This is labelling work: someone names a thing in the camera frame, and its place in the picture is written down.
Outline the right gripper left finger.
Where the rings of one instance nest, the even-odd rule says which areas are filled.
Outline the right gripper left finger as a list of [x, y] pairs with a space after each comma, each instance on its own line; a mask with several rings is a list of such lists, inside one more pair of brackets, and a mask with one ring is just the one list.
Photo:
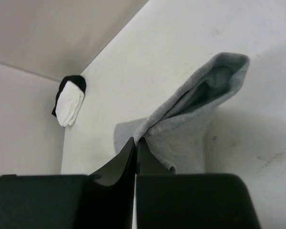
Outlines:
[[0, 176], [0, 229], [130, 229], [135, 143], [90, 175]]

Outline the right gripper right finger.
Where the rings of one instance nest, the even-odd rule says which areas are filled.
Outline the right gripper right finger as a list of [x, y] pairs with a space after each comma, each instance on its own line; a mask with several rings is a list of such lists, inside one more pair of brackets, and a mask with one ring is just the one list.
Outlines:
[[234, 174], [174, 174], [137, 145], [139, 229], [259, 229], [247, 186]]

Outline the grey tank top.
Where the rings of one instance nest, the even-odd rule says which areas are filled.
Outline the grey tank top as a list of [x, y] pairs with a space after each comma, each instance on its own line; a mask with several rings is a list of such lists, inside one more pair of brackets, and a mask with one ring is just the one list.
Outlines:
[[151, 153], [176, 174], [204, 173], [204, 137], [222, 103], [243, 86], [249, 57], [221, 52], [196, 70], [149, 117], [118, 123], [114, 149], [120, 152], [133, 137], [145, 139]]

